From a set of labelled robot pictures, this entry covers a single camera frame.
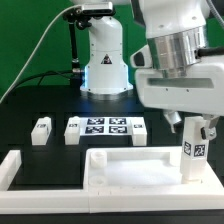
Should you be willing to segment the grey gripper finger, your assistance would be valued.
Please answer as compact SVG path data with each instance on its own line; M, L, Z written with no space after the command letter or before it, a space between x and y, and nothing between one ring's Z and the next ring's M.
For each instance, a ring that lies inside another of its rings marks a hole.
M201 135L204 140L213 140L217 137L216 125L219 121L219 116L204 114L204 126L201 128Z
M171 132L176 132L176 126L182 121L179 113L173 110L164 110L163 115L170 125Z

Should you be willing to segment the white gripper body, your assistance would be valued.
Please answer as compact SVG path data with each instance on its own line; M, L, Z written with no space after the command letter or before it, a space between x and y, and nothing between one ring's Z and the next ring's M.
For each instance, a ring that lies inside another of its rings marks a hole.
M184 78L138 69L136 88L144 107L224 116L224 64L199 63Z

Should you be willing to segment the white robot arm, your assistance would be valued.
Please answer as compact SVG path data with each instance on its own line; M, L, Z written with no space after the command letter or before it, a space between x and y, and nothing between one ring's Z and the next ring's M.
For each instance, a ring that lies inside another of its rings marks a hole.
M129 4L146 31L147 44L131 56L142 104L160 108L171 125L180 111L200 113L199 134L216 137L224 116L224 48L210 48L206 19L224 19L212 0L71 0L88 27L90 61L82 89L94 95L116 94L129 86L122 57L122 27L113 7Z

